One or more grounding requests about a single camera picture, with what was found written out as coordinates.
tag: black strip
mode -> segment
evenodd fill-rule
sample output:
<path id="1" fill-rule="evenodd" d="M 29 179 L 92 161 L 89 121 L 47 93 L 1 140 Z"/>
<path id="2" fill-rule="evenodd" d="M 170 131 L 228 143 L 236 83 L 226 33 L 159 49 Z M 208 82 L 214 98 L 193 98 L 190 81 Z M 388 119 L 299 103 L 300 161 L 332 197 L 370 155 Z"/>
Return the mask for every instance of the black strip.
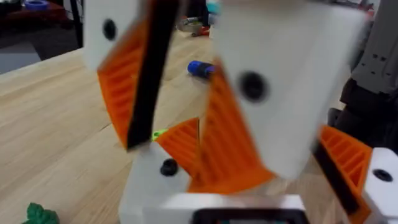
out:
<path id="1" fill-rule="evenodd" d="M 289 224 L 309 224 L 304 211 L 274 208 L 205 208 L 195 211 L 192 224 L 217 224 L 220 221 L 230 220 L 264 220 L 287 222 Z"/>
<path id="2" fill-rule="evenodd" d="M 139 75 L 136 100 L 127 134 L 127 148 L 150 140 L 160 80 L 179 0 L 157 0 L 151 12 L 147 50 Z"/>
<path id="3" fill-rule="evenodd" d="M 359 208 L 359 205 L 355 199 L 355 196 L 350 191 L 343 176 L 337 169 L 336 164 L 329 157 L 329 154 L 326 152 L 326 149 L 320 142 L 317 143 L 313 155 L 315 156 L 315 159 L 321 167 L 324 175 L 328 179 L 329 184 L 334 190 L 341 206 L 344 208 L 347 215 L 351 215 L 356 212 Z"/>

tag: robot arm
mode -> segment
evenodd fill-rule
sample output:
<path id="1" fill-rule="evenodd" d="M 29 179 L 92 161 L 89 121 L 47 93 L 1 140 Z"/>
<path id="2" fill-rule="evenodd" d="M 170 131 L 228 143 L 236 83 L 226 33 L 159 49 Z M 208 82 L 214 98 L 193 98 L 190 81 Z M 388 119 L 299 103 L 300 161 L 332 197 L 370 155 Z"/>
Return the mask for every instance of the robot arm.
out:
<path id="1" fill-rule="evenodd" d="M 121 201 L 121 222 L 306 223 L 298 215 L 303 207 L 297 197 L 224 194 L 250 189 L 275 176 L 299 175 L 364 14 L 307 1 L 224 2 L 215 37 L 217 71 L 202 138 L 197 139 L 197 125 L 191 121 L 169 130 L 158 143 L 146 144 L 170 36 L 184 5 L 179 0 L 86 2 L 87 64 L 98 71 L 121 142 L 128 150 L 139 151 Z M 344 164 L 334 161 L 339 159 L 334 151 L 327 151 L 333 148 L 331 143 L 324 144 L 323 157 L 341 166 L 337 172 L 344 170 Z M 359 151 L 366 150 L 363 161 L 369 162 L 369 149 Z M 362 184 L 368 180 L 366 164 L 363 167 Z M 341 178 L 346 185 L 348 174 Z M 362 186 L 348 186 L 346 191 L 357 203 Z M 361 202 L 348 215 L 362 208 Z M 291 210 L 301 218 L 275 215 Z"/>

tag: orange 3d-printed part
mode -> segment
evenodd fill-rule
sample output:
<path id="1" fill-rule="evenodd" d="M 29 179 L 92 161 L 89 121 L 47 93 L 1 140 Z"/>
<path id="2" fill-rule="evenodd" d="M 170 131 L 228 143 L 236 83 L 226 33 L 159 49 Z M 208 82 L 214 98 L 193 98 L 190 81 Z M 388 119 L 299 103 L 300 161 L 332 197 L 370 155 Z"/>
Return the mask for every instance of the orange 3d-printed part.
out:
<path id="1" fill-rule="evenodd" d="M 189 192 L 230 194 L 274 178 L 257 156 L 234 95 L 218 66 Z"/>
<path id="2" fill-rule="evenodd" d="M 354 212 L 349 213 L 346 211 L 349 220 L 353 224 L 363 223 L 370 214 L 370 209 L 362 198 L 361 193 L 368 173 L 372 149 L 357 139 L 329 126 L 322 127 L 319 141 L 322 145 L 320 150 L 325 150 L 328 157 L 333 161 L 358 205 Z M 322 164 L 324 161 L 318 159 L 317 152 L 314 155 L 326 174 L 328 171 L 325 169 L 330 169 L 330 167 L 324 169 Z M 334 186 L 336 183 L 333 183 L 334 177 L 329 177 L 327 174 L 326 177 L 339 197 Z M 339 197 L 339 200 L 343 204 L 343 201 L 347 200 L 347 198 Z"/>
<path id="3" fill-rule="evenodd" d="M 139 24 L 98 71 L 98 80 L 113 126 L 127 147 L 127 132 L 134 106 L 142 58 L 146 49 L 147 22 Z"/>

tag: display screen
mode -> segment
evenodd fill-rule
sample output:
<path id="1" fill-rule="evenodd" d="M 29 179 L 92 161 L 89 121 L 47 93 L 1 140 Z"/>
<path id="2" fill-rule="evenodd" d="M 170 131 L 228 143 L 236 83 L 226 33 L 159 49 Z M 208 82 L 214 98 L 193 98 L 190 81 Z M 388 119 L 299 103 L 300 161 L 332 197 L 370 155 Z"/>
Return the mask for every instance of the display screen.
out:
<path id="1" fill-rule="evenodd" d="M 302 210 L 278 208 L 204 208 L 193 213 L 193 224 L 309 224 Z"/>
<path id="2" fill-rule="evenodd" d="M 265 221 L 265 220 L 229 220 L 219 221 L 217 224 L 288 224 L 280 221 Z"/>

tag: floor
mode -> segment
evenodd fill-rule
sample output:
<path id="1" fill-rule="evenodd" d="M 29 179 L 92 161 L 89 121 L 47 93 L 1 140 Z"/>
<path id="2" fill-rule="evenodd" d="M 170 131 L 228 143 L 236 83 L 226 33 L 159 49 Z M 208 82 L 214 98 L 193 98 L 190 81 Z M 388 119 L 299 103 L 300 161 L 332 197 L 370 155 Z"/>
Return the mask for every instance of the floor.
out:
<path id="1" fill-rule="evenodd" d="M 3 57 L 8 57 L 9 52 L 7 51 L 10 46 L 21 44 L 33 46 L 40 60 L 46 60 L 78 49 L 75 30 L 71 24 L 60 25 L 47 21 L 33 20 L 29 21 L 29 24 L 21 21 L 1 28 L 0 54 L 6 54 Z M 15 69 L 10 66 L 6 61 L 0 60 L 1 70 Z"/>

